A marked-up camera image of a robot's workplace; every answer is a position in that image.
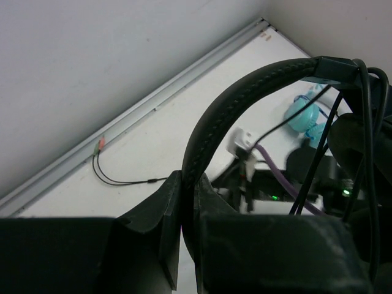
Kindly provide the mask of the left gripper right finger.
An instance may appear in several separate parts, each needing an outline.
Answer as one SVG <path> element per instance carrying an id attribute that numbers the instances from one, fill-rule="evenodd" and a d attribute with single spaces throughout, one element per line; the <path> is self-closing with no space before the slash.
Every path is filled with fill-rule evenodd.
<path id="1" fill-rule="evenodd" d="M 353 239 L 321 216 L 240 214 L 202 176 L 194 193 L 199 293 L 371 293 Z"/>

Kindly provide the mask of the black wired headphones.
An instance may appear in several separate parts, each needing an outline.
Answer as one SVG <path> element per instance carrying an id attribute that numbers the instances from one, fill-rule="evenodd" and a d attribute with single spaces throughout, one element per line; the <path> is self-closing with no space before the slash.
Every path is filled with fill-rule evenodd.
<path id="1" fill-rule="evenodd" d="M 194 225 L 195 187 L 204 176 L 217 147 L 231 126 L 249 107 L 298 80 L 323 80 L 343 95 L 356 96 L 360 102 L 367 102 L 370 97 L 364 64 L 360 60 L 326 56 L 290 59 L 270 64 L 246 75 L 225 90 L 197 123 L 184 153 L 182 170 L 179 171 L 180 228 L 194 262 L 197 243 Z M 380 177 L 377 192 L 381 194 L 381 201 L 385 205 L 380 211 L 380 236 L 375 236 L 374 224 L 364 223 L 365 217 L 374 215 L 371 209 L 356 213 L 351 220 L 351 226 L 345 225 L 363 268 L 374 271 L 374 260 L 383 265 L 391 264 L 391 123 L 383 123 L 381 133 L 371 135 L 371 119 L 369 104 L 365 103 L 361 113 L 341 116 L 330 130 L 328 138 L 333 154 L 349 174 L 358 168 L 360 156 L 370 153 L 371 143 L 376 144 L 375 166 L 376 174 Z"/>

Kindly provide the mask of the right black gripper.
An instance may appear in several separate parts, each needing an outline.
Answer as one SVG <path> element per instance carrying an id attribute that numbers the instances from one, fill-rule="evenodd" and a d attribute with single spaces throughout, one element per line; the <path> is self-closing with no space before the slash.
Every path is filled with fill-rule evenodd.
<path id="1" fill-rule="evenodd" d="M 315 149 L 299 147 L 288 156 L 284 169 L 273 162 L 259 146 L 247 166 L 248 179 L 242 182 L 238 159 L 212 181 L 217 193 L 235 210 L 245 202 L 248 211 L 255 201 L 294 202 L 304 183 Z M 324 155 L 311 182 L 304 205 L 312 214 L 342 216 L 353 192 L 353 181 L 338 166 L 334 157 Z"/>

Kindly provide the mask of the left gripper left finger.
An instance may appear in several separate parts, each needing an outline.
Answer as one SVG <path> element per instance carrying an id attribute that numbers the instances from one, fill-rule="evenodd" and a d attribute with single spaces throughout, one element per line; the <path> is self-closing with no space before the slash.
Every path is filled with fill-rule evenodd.
<path id="1" fill-rule="evenodd" d="M 2 293 L 171 293 L 181 174 L 117 218 L 1 220 Z"/>

